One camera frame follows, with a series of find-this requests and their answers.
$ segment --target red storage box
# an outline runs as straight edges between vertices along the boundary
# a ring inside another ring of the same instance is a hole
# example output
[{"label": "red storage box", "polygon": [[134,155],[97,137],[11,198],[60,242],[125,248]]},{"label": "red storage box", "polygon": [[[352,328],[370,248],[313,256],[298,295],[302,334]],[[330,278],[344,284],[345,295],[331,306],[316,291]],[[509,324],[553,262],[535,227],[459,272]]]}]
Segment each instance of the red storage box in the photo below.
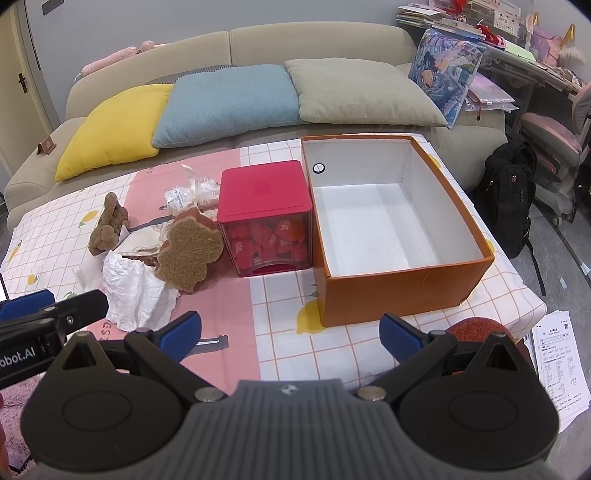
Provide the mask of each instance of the red storage box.
[{"label": "red storage box", "polygon": [[238,275],[310,268],[311,210],[297,160],[224,170],[217,221]]}]

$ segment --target orange box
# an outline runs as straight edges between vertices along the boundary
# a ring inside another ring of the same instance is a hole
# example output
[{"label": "orange box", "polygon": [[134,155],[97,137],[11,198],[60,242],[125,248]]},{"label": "orange box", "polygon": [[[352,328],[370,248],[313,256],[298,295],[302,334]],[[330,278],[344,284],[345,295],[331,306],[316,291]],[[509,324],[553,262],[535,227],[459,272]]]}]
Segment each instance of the orange box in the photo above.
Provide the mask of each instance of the orange box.
[{"label": "orange box", "polygon": [[301,139],[326,327],[463,302],[494,253],[437,159],[412,136]]}]

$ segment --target door handle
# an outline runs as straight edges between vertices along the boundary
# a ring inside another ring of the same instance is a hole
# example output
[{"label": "door handle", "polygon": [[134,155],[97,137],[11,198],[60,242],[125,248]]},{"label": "door handle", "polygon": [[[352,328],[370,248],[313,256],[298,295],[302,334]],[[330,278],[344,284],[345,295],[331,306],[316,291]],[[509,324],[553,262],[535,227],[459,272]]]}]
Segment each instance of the door handle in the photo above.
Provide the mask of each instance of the door handle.
[{"label": "door handle", "polygon": [[21,84],[22,92],[23,93],[27,93],[28,92],[27,84],[25,83],[25,80],[26,79],[27,79],[26,77],[22,76],[22,72],[18,74],[18,83]]}]

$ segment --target tablecloth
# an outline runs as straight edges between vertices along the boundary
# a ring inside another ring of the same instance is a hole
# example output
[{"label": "tablecloth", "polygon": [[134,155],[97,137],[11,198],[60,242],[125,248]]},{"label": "tablecloth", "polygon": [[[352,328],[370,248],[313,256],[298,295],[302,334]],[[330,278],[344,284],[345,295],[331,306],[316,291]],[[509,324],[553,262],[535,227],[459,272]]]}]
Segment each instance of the tablecloth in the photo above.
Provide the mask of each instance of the tablecloth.
[{"label": "tablecloth", "polygon": [[[440,165],[494,246],[495,261],[460,306],[405,319],[428,332],[467,317],[488,317],[521,338],[545,315],[545,304],[525,286],[432,146],[422,135],[414,136]],[[59,301],[82,292],[72,266],[90,258],[88,240],[107,192],[117,194],[129,210],[130,225],[135,226],[166,214],[164,191],[187,184],[181,164],[219,181],[226,168],[291,159],[301,159],[300,140],[242,147],[149,168],[42,205],[28,212],[12,234],[0,267],[8,295],[14,298],[48,288]],[[232,392],[240,379],[341,378],[345,386],[356,388],[395,366],[379,341],[377,321],[322,328],[312,270],[239,278],[227,254],[211,268],[194,294],[179,298],[173,318],[197,310],[203,320],[203,338],[227,337],[227,348],[183,360],[183,365],[222,390]],[[103,321],[89,330],[101,339],[124,335]]]}]

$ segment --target sage green pillow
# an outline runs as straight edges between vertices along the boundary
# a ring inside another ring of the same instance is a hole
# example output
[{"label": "sage green pillow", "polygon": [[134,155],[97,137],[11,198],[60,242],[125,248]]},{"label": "sage green pillow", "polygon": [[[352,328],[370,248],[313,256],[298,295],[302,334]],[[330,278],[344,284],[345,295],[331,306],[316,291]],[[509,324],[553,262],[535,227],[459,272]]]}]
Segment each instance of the sage green pillow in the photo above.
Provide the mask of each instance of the sage green pillow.
[{"label": "sage green pillow", "polygon": [[314,124],[446,127],[431,99],[396,67],[358,59],[285,62],[300,117]]}]

